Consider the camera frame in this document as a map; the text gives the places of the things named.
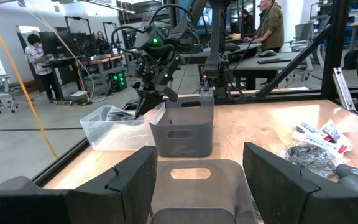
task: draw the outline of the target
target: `concrete floor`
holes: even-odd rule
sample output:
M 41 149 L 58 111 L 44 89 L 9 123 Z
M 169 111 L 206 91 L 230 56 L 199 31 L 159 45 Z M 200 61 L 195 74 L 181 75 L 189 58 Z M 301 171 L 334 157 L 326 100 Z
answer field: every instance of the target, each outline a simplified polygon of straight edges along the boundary
M 322 68 L 317 68 L 312 72 L 312 75 L 322 78 L 322 71 Z M 194 93 L 200 87 L 198 66 L 189 65 L 185 74 L 184 72 L 185 67 L 175 72 L 172 89 L 179 94 Z M 356 71 L 345 71 L 344 74 L 348 86 L 358 86 Z M 135 81 L 135 78 L 128 78 L 128 84 Z M 265 79 L 258 78 L 257 88 L 260 88 L 259 84 L 264 81 Z M 299 82 L 300 77 L 296 77 L 294 82 L 283 81 L 279 84 L 279 87 L 284 88 L 294 83 L 299 84 Z M 310 77 L 307 83 L 321 86 L 321 80 L 315 77 Z M 63 91 L 65 95 L 69 95 L 76 91 L 76 85 L 71 83 L 64 86 Z M 66 108 L 51 104 L 45 95 L 38 95 L 38 93 L 32 93 L 30 96 L 35 98 L 34 106 L 45 128 L 78 128 L 75 130 L 47 131 L 50 142 L 60 156 L 85 137 L 80 125 L 81 118 L 103 105 L 123 107 L 129 100 L 137 98 L 137 93 L 132 88 L 128 88 L 121 93 L 110 96 L 103 102 L 79 108 Z M 19 96 L 17 99 L 25 100 L 23 96 Z M 93 98 L 94 101 L 100 99 L 97 96 Z M 0 114 L 0 129 L 37 128 L 37 122 L 29 106 L 20 106 L 15 114 L 12 114 L 9 110 L 4 110 Z M 18 175 L 33 178 L 54 159 L 40 131 L 0 131 L 0 183 Z

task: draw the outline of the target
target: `gray plastic bin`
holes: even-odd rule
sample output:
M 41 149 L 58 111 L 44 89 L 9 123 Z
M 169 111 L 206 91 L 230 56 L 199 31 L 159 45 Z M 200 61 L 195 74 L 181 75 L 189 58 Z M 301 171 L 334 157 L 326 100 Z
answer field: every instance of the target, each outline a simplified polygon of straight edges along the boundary
M 179 98 L 165 102 L 165 114 L 150 124 L 163 157 L 207 157 L 212 153 L 214 98 Z
M 194 168 L 208 169 L 209 177 L 172 175 L 175 169 Z M 158 162 L 151 224 L 167 223 L 256 224 L 242 167 L 227 159 Z

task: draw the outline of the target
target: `computer mouse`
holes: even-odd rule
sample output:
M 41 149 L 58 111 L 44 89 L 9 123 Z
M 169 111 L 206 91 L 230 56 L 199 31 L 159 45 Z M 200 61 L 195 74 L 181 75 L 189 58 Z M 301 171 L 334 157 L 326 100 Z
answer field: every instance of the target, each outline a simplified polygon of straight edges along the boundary
M 274 52 L 273 50 L 265 50 L 259 54 L 259 57 L 273 57 L 276 55 L 277 55 L 277 53 Z

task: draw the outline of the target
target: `workbench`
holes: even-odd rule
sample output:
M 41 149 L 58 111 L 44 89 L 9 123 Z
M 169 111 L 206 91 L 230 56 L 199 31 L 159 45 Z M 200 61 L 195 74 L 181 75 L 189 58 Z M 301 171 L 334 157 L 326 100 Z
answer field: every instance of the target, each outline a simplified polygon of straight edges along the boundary
M 251 44 L 249 46 L 247 55 L 244 58 L 254 56 L 257 53 L 257 49 L 261 46 L 262 44 L 260 43 Z M 233 50 L 233 51 L 226 50 L 224 52 L 227 55 L 227 59 L 229 60 L 229 62 L 235 59 L 239 59 L 244 53 L 245 49 L 248 47 L 248 44 L 245 43 L 240 44 L 239 47 L 240 47 L 239 50 Z M 205 48 L 202 52 L 199 53 L 181 54 L 180 56 L 182 56 L 185 59 L 186 63 L 189 63 L 190 65 L 194 65 L 194 64 L 205 64 L 205 61 L 210 54 L 211 54 L 211 48 Z
M 282 150 L 294 143 L 292 134 L 295 125 L 304 121 L 320 128 L 329 119 L 350 139 L 354 149 L 346 152 L 345 156 L 351 160 L 349 165 L 358 167 L 358 115 L 329 100 L 215 106 L 213 152 L 202 159 L 230 159 L 242 164 L 245 142 L 252 142 L 281 156 Z M 133 152 L 94 151 L 89 147 L 45 188 L 73 189 L 113 167 Z M 158 159 L 166 161 L 185 158 Z
M 358 31 L 358 22 L 352 23 L 350 25 L 353 27 L 350 49 L 353 50 L 354 46 L 356 44 L 356 34 L 357 34 L 357 31 Z
M 246 89 L 255 90 L 256 89 L 256 78 L 269 78 L 271 77 L 271 72 L 266 71 L 279 71 L 287 67 L 291 62 L 278 62 L 278 63 L 268 63 L 268 64 L 259 64 L 259 60 L 270 60 L 270 59 L 295 59 L 300 53 L 299 52 L 284 52 L 277 53 L 273 57 L 258 57 L 253 56 L 247 60 L 243 60 L 237 66 L 236 70 L 233 73 L 233 76 L 236 78 L 236 87 L 241 88 L 241 78 L 246 78 Z M 229 68 L 232 70 L 236 66 L 237 62 L 231 63 Z
M 59 83 L 55 68 L 68 66 L 70 68 L 70 71 L 72 71 L 71 75 L 73 75 L 74 78 L 75 78 L 78 90 L 79 91 L 86 91 L 81 86 L 80 81 L 81 81 L 81 79 L 82 80 L 84 79 L 84 76 L 83 76 L 82 73 L 78 74 L 78 66 L 79 66 L 78 61 L 77 61 L 78 59 L 79 59 L 79 57 L 76 57 L 76 58 L 67 57 L 67 58 L 53 59 L 53 60 L 49 60 L 48 65 L 46 65 L 45 67 L 50 67 L 52 69 L 53 76 L 55 78 L 55 82 Z M 119 55 L 119 56 L 111 57 L 111 58 L 84 61 L 84 62 L 81 62 L 81 64 L 84 65 L 84 66 L 98 65 L 99 71 L 102 73 L 102 75 L 105 75 L 106 73 L 108 73 L 108 71 L 104 71 L 103 63 L 104 62 L 110 62 L 110 61 L 113 61 L 113 60 L 121 60 L 121 59 L 125 59 L 125 57 L 122 56 L 122 55 Z M 57 85 L 57 88 L 58 88 L 58 92 L 60 94 L 60 98 L 64 99 L 64 94 L 62 92 L 62 88 L 60 88 L 60 85 Z

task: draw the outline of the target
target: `person in white shirt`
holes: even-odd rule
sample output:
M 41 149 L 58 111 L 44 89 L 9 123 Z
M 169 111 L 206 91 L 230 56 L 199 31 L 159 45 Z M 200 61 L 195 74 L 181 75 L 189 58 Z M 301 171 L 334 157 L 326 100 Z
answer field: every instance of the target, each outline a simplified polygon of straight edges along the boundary
M 27 41 L 30 45 L 25 48 L 25 57 L 27 61 L 34 66 L 36 74 L 40 76 L 42 84 L 45 87 L 49 102 L 53 103 L 53 95 L 50 86 L 52 86 L 53 92 L 55 92 L 56 99 L 60 98 L 55 77 L 53 77 L 51 68 L 42 67 L 47 60 L 53 59 L 53 55 L 44 55 L 39 36 L 30 34 Z

